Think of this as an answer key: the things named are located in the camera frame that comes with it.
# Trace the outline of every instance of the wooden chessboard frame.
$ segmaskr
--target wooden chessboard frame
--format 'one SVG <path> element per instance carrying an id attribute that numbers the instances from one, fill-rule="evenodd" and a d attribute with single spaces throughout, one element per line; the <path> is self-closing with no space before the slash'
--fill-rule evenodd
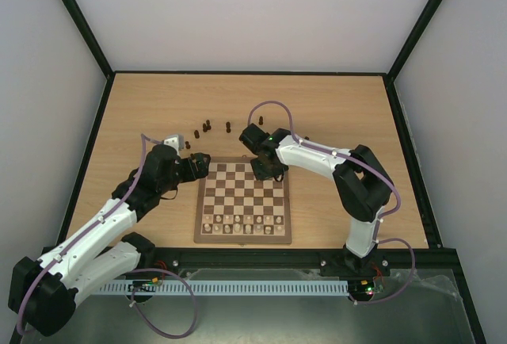
<path id="1" fill-rule="evenodd" d="M 250 164 L 252 158 L 247 157 L 221 157 L 213 158 L 212 161 L 216 163 L 234 163 L 234 164 Z M 290 205 L 290 189 L 288 182 L 288 173 L 284 175 L 281 181 L 284 190 L 284 235 L 213 235 L 203 233 L 202 217 L 204 213 L 204 197 L 206 196 L 206 181 L 207 178 L 199 180 L 199 191 L 197 194 L 197 208 L 196 208 L 196 223 L 194 228 L 194 242 L 195 243 L 234 243 L 234 244 L 247 244 L 247 243 L 263 243 L 263 244 L 290 244 L 292 243 L 292 229 L 291 229 L 291 205 Z"/>

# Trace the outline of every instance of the white cable tray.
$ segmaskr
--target white cable tray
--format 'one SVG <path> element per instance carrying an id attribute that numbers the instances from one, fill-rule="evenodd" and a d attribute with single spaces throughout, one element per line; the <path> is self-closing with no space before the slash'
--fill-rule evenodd
<path id="1" fill-rule="evenodd" d="M 115 280 L 100 287 L 94 295 L 130 295 L 132 282 Z M 187 281 L 196 296 L 348 296 L 347 281 Z M 188 295 L 180 281 L 164 281 L 147 286 L 139 295 Z"/>

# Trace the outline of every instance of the white wall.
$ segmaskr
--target white wall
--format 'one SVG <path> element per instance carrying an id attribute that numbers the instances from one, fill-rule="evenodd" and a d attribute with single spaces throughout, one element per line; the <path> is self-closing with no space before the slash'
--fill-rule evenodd
<path id="1" fill-rule="evenodd" d="M 55 242 L 105 80 L 60 0 L 0 0 L 0 342 L 14 264 Z"/>
<path id="2" fill-rule="evenodd" d="M 116 70 L 388 71 L 427 0 L 78 0 Z"/>
<path id="3" fill-rule="evenodd" d="M 507 0 L 444 0 L 397 81 L 443 235 L 482 328 L 507 325 Z"/>

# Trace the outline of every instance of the black corner post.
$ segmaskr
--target black corner post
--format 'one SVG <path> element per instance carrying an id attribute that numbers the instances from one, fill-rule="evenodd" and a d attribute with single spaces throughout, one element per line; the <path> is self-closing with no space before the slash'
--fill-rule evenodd
<path id="1" fill-rule="evenodd" d="M 412 31 L 410 32 L 409 37 L 407 37 L 402 50 L 398 53 L 398 57 L 396 58 L 393 66 L 389 70 L 387 77 L 390 82 L 393 82 L 396 77 L 398 77 L 399 72 L 402 70 L 405 62 L 408 60 L 410 53 L 412 53 L 414 47 L 417 42 L 421 38 L 423 32 L 428 26 L 429 21 L 435 14 L 438 6 L 442 3 L 442 0 L 428 0 L 425 8 L 422 10 L 421 15 L 417 19 Z"/>
<path id="2" fill-rule="evenodd" d="M 71 15 L 72 20 L 78 27 L 79 32 L 92 52 L 93 57 L 96 59 L 102 73 L 104 73 L 104 76 L 109 79 L 113 75 L 113 70 L 109 65 L 108 60 L 105 58 L 104 52 L 102 52 L 101 47 L 98 45 L 97 39 L 95 39 L 95 35 L 82 14 L 78 3 L 76 0 L 62 0 L 62 2 L 67 8 L 68 13 Z"/>

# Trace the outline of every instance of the wooden table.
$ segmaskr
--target wooden table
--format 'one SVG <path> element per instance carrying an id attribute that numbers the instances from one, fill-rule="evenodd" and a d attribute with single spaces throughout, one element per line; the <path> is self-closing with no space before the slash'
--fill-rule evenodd
<path id="1" fill-rule="evenodd" d="M 89 220 L 138 166 L 141 132 L 157 140 L 184 134 L 192 148 L 183 150 L 182 156 L 198 151 L 212 157 L 248 155 L 239 134 L 249 111 L 269 99 L 288 106 L 301 136 L 334 147 L 370 147 L 402 196 L 402 208 L 386 218 L 379 239 L 399 237 L 413 247 L 428 247 L 383 80 L 372 76 L 116 75 L 68 235 Z M 268 132 L 288 128 L 287 115 L 279 106 L 263 106 L 253 121 L 260 115 Z M 207 119 L 212 130 L 203 133 Z M 226 133 L 227 121 L 231 134 Z M 198 140 L 193 136 L 196 129 L 200 130 Z M 176 200 L 162 201 L 134 230 L 158 247 L 238 247 L 193 242 L 197 186 L 198 182 L 181 185 Z M 341 206 L 334 183 L 292 167 L 290 190 L 292 244 L 244 247 L 342 247 L 350 216 Z M 387 207 L 394 203 L 392 197 Z"/>

